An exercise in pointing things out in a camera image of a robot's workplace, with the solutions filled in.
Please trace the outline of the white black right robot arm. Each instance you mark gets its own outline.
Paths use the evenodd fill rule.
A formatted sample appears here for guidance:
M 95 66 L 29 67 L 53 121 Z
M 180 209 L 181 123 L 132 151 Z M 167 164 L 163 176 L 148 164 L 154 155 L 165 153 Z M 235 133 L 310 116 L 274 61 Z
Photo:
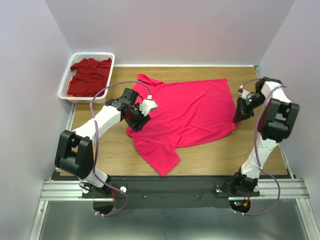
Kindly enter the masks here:
M 233 123 L 253 117 L 254 110 L 261 107 L 254 129 L 254 147 L 230 182 L 231 192 L 237 196 L 258 191 L 258 179 L 271 152 L 287 139 L 297 119 L 300 106 L 284 93 L 284 85 L 278 79 L 256 79 L 255 91 L 239 87 L 239 98 Z

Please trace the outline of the pink t-shirt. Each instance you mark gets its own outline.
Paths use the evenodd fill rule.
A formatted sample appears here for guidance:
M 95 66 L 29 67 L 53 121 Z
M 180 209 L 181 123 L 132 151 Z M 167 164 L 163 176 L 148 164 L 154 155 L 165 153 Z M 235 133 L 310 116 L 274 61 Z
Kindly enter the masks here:
M 197 146 L 224 138 L 236 129 L 236 106 L 227 79 L 165 83 L 145 74 L 133 90 L 146 97 L 148 90 L 158 108 L 139 132 L 130 127 L 137 153 L 162 177 L 179 162 L 177 148 Z

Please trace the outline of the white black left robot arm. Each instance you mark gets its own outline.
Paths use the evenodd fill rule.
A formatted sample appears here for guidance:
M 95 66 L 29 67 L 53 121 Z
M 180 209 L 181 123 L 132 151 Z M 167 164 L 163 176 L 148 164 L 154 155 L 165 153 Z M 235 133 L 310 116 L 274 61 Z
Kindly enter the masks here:
M 158 105 L 152 99 L 152 94 L 148 94 L 142 102 L 137 102 L 139 95 L 137 91 L 125 88 L 122 96 L 108 100 L 85 124 L 60 134 L 54 165 L 84 181 L 81 186 L 83 190 L 100 197 L 114 192 L 110 176 L 96 166 L 99 138 L 121 121 L 125 121 L 134 132 L 143 129 L 151 120 L 150 112 Z

